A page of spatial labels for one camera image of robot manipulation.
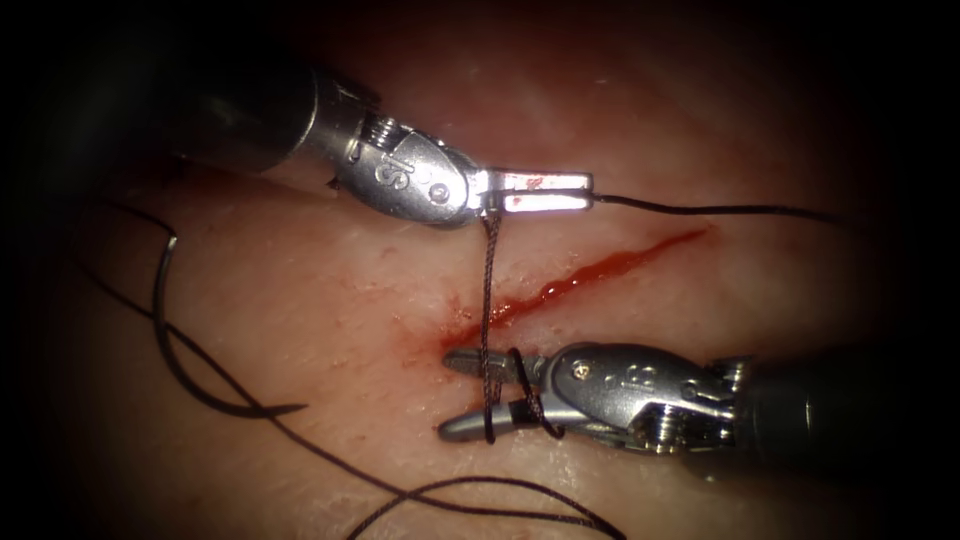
printed number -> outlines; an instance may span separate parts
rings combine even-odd
[[[410,185],[410,177],[407,173],[389,163],[378,165],[375,174],[377,182],[385,186],[393,186],[397,190],[405,189]]]
[[[406,189],[410,185],[410,175],[416,169],[391,156],[384,156],[383,159],[385,163],[377,165],[374,170],[377,182],[397,190]]]

twisted suture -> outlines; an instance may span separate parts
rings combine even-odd
[[[483,432],[487,444],[493,444],[497,437],[493,432],[493,406],[500,402],[500,390],[490,378],[490,312],[493,309],[493,257],[497,251],[497,238],[500,235],[500,214],[484,218],[483,228],[487,231],[487,253],[483,266],[483,319],[480,321],[480,377],[483,378]]]
[[[93,272],[90,272],[83,265],[80,265],[81,269],[93,281],[95,285],[103,289],[111,297],[117,299],[124,306],[132,309],[134,312],[138,313],[139,315],[147,317],[152,320],[154,331],[155,331],[155,337],[160,347],[161,354],[164,356],[164,360],[167,362],[168,366],[175,366],[179,368],[179,371],[176,371],[173,368],[171,368],[171,372],[174,373],[174,377],[177,379],[177,381],[180,382],[181,385],[184,385],[184,387],[188,389],[188,392],[190,392],[190,394],[193,397],[195,397],[202,403],[208,406],[211,406],[216,410],[221,410],[222,412],[226,412],[226,411],[223,411],[223,409],[221,408],[222,405],[226,402],[219,400],[219,398],[210,396],[199,387],[196,387],[195,383],[193,383],[193,381],[187,378],[186,374],[183,373],[182,367],[180,367],[179,358],[177,358],[176,353],[174,352],[172,344],[170,342],[170,334],[173,334],[174,337],[176,337],[181,342],[183,342],[184,345],[186,345],[191,351],[193,351],[198,356],[200,356],[204,361],[206,361],[207,364],[210,365],[210,367],[212,367],[214,371],[218,375],[220,375],[224,379],[224,381],[227,382],[231,386],[231,388],[233,388],[233,390],[236,391],[237,394],[248,404],[249,410],[252,412],[252,414],[246,415],[246,416],[238,415],[238,414],[234,414],[234,416],[266,420],[270,422],[285,437],[287,437],[289,440],[291,440],[301,448],[328,461],[329,463],[342,469],[343,471],[375,487],[378,487],[380,489],[383,489],[384,491],[387,491],[395,495],[395,499],[393,499],[393,501],[391,501],[389,504],[385,505],[384,507],[378,509],[376,512],[374,512],[369,517],[364,519],[361,522],[361,524],[357,527],[357,529],[354,531],[354,533],[351,533],[350,538],[356,538],[366,528],[368,528],[370,524],[372,524],[375,520],[377,520],[383,514],[385,514],[392,508],[396,507],[400,503],[407,500],[413,500],[422,504],[427,504],[430,506],[441,508],[443,510],[460,512],[464,514],[501,516],[501,517],[518,517],[518,518],[527,518],[527,519],[537,519],[537,520],[543,520],[543,521],[552,521],[557,523],[567,523],[571,525],[579,525],[582,527],[600,531],[604,534],[607,534],[611,538],[625,538],[623,533],[617,530],[615,527],[613,527],[613,525],[611,525],[609,522],[605,521],[598,515],[594,514],[593,512],[589,511],[588,509],[586,509],[585,507],[583,507],[573,499],[570,499],[569,497],[566,497],[556,491],[553,491],[545,486],[535,484],[533,482],[527,482],[524,480],[517,480],[513,478],[500,478],[500,477],[492,477],[492,476],[470,476],[470,477],[452,478],[449,480],[444,480],[442,482],[427,484],[420,488],[407,491],[397,486],[394,486],[393,484],[390,484],[384,480],[381,480],[380,478],[377,478],[367,472],[364,472],[353,465],[350,465],[349,463],[342,460],[341,458],[331,454],[330,452],[327,452],[320,446],[307,440],[305,437],[303,437],[299,433],[293,431],[286,424],[281,422],[277,416],[282,412],[291,412],[291,410],[299,410],[299,408],[302,408],[303,406],[286,405],[286,406],[271,407],[271,408],[264,407],[238,381],[236,381],[232,376],[230,376],[230,374],[222,366],[220,366],[208,353],[206,353],[206,351],[204,351],[199,345],[197,345],[195,341],[190,339],[186,334],[184,334],[182,331],[177,329],[174,325],[166,321],[164,310],[163,310],[164,295],[165,295],[166,279],[167,279],[167,274],[169,272],[170,262],[172,260],[173,252],[177,244],[177,236],[174,230],[170,226],[168,226],[166,223],[154,218],[153,216],[150,216],[149,214],[140,212],[139,210],[132,209],[119,204],[111,203],[110,205],[120,210],[123,210],[125,212],[128,212],[138,218],[145,219],[146,221],[161,227],[164,231],[167,232],[167,235],[168,235],[167,243],[164,247],[163,254],[161,255],[160,263],[157,268],[156,277],[154,279],[153,311],[140,307],[135,302],[133,302],[123,294],[119,293],[118,291],[116,291],[115,289],[107,285],[102,279],[96,276],[96,274],[94,274]],[[178,373],[182,373],[183,378],[179,377]],[[191,390],[190,387],[187,386],[187,384],[192,384],[195,387],[193,388],[193,390],[199,390],[199,392],[195,393],[194,391]],[[569,516],[569,515],[563,515],[563,514],[551,514],[551,513],[544,513],[544,512],[528,512],[528,511],[519,511],[519,510],[475,507],[475,506],[449,503],[449,502],[433,499],[430,497],[426,497],[425,495],[423,495],[426,492],[429,492],[434,489],[439,489],[440,487],[445,487],[445,486],[454,485],[454,484],[465,484],[465,483],[498,483],[498,484],[520,487],[523,489],[531,490],[531,491],[546,495],[548,497],[551,497],[573,508],[574,510],[580,512],[586,517],[580,518],[576,516]]]

blood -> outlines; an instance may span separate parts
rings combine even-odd
[[[532,313],[568,292],[587,285],[606,281],[657,260],[670,248],[702,236],[706,230],[693,231],[668,238],[643,251],[617,251],[604,259],[578,268],[569,276],[551,281],[540,292],[529,298],[508,298],[495,305],[490,313],[490,328],[510,326],[517,317]],[[480,323],[448,334],[440,340],[442,350],[468,345],[480,336]]]

